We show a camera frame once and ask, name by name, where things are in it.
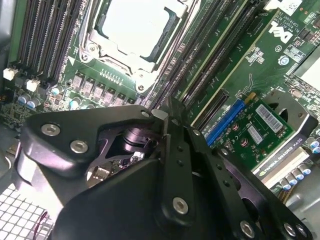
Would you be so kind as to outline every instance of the pcie slot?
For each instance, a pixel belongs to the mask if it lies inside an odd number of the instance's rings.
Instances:
[[[38,68],[38,59],[40,58],[42,43],[46,36],[46,25],[44,23],[47,23],[49,20],[52,4],[53,0],[41,1],[40,12],[35,25],[34,38],[30,51],[31,54],[29,53],[29,60],[27,61],[34,70],[37,70]]]
[[[82,4],[82,0],[77,0],[72,2],[72,6],[70,8],[70,13],[68,15],[67,24],[65,25],[65,34],[62,36],[62,45],[61,45],[61,51],[59,51],[58,57],[56,58],[56,61],[54,61],[54,65],[52,68],[52,77],[55,80],[58,80],[60,71],[62,69],[62,66],[65,61],[65,56],[68,52],[68,49],[71,44],[71,38],[74,32],[74,27],[76,24],[77,17],[79,15],[80,7]]]
[[[220,47],[217,48],[205,71],[193,82],[188,94],[183,98],[183,103],[187,108],[191,107],[196,98],[207,88],[213,76],[217,73],[220,64],[226,59],[241,35],[250,25],[252,19],[256,16],[257,9],[256,5],[251,5],[249,8],[244,9],[239,19],[230,28],[230,33],[226,35],[227,39],[221,41]]]
[[[67,5],[68,3],[65,0],[61,0],[56,6],[56,17],[53,17],[55,19],[55,22],[52,22],[49,30],[49,32],[51,33],[49,34],[50,41],[46,46],[47,51],[45,52],[45,54],[43,54],[44,56],[48,56],[50,59],[53,58],[56,50],[56,42],[59,39],[60,27],[62,26],[64,20]],[[50,59],[44,59],[40,65],[40,69],[43,69],[43,73],[47,76],[49,75],[49,69],[52,62]]]
[[[221,2],[220,0],[213,0],[212,3],[210,4],[210,6],[208,6],[208,10],[203,15],[202,20],[198,23],[197,27],[194,30],[193,35],[190,37],[188,42],[185,43],[185,47],[184,47],[184,50],[182,51],[181,55],[176,59],[176,61],[175,61],[176,64],[173,66],[172,70],[168,73],[168,75],[165,76],[167,81],[162,86],[161,90],[159,91],[161,94],[156,97],[156,99],[153,101],[153,103],[149,107],[150,109],[153,109],[156,105],[158,105],[158,103],[160,101],[163,101],[165,92],[168,91],[173,84],[171,82],[171,79],[173,79],[173,76],[179,71],[181,63],[183,63],[184,59],[186,59],[188,57],[188,53],[189,53],[190,49],[192,49],[194,47],[195,42],[197,41],[197,39],[199,37],[199,34],[206,26],[206,23],[211,18],[212,14],[217,9],[217,5],[220,2]]]
[[[18,59],[22,63],[26,63],[28,59],[28,49],[32,38],[33,26],[37,17],[37,6],[39,2],[40,0],[28,0],[27,2],[18,53]]]
[[[228,100],[229,95],[227,91],[221,89],[214,99],[210,102],[210,104],[205,108],[200,117],[196,120],[193,126],[200,130],[201,132],[208,125],[210,120],[217,114],[217,112],[221,109],[221,107]]]
[[[162,96],[160,97],[159,104],[162,105],[164,100],[172,95],[174,93],[179,83],[181,82],[182,78],[185,76],[188,69],[190,69],[190,65],[194,62],[196,56],[202,49],[202,47],[207,42],[209,36],[212,34],[214,30],[216,30],[218,24],[220,23],[221,19],[226,14],[228,7],[233,2],[233,0],[225,0],[221,1],[213,14],[210,16],[210,19],[205,23],[204,28],[202,29],[201,33],[198,35],[200,37],[200,41],[195,44],[195,46],[188,49],[186,52],[186,58],[182,59],[182,64],[178,67],[177,71],[175,72],[175,75],[173,76],[173,80],[170,83],[170,86],[168,89],[162,92]]]

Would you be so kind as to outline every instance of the motherboard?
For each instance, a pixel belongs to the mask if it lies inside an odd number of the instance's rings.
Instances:
[[[173,97],[263,181],[320,153],[319,44],[317,0],[19,0],[0,120]]]

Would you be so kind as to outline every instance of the barcode sticker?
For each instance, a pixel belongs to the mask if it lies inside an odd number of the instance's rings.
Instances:
[[[264,140],[253,125],[248,128],[248,132],[257,145],[259,145]]]
[[[266,124],[275,132],[279,132],[284,126],[272,113],[262,104],[255,110]]]

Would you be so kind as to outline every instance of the microchip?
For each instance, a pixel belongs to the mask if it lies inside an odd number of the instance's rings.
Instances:
[[[95,98],[96,101],[99,101],[102,94],[104,93],[105,90],[105,85],[101,84],[101,83],[97,83],[94,91],[93,91],[93,97]]]
[[[111,103],[112,99],[114,98],[115,92],[116,90],[114,90],[113,88],[109,88],[106,91],[105,96],[103,98],[105,106],[108,106]]]
[[[126,105],[133,105],[135,104],[135,100],[133,100],[132,98],[128,98],[128,100],[126,101]]]
[[[84,80],[84,76],[75,75],[72,81],[72,87],[74,87],[77,91],[79,91],[83,80]]]
[[[122,106],[124,104],[126,95],[119,93],[118,96],[116,96],[115,101],[114,101],[114,106]]]
[[[310,33],[310,30],[307,29],[307,28],[304,28],[299,33],[298,37],[301,38],[301,39],[305,39],[305,37],[308,35],[308,33]]]
[[[95,81],[94,81],[93,79],[91,79],[91,78],[88,78],[88,79],[85,81],[85,83],[84,83],[84,85],[83,85],[83,88],[82,88],[82,91],[84,92],[84,95],[85,95],[86,97],[89,97],[89,96],[90,96],[90,93],[91,93],[91,90],[92,90],[94,84],[95,84]]]

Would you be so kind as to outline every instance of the cable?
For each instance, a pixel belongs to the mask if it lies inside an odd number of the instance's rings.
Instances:
[[[41,222],[45,219],[45,217],[47,216],[48,212],[45,211],[40,217],[39,217],[39,220],[38,220],[38,223],[36,224],[35,228],[34,228],[34,234],[33,234],[33,238],[32,240],[37,240],[37,232],[39,230],[39,227],[40,227],[40,224]]]

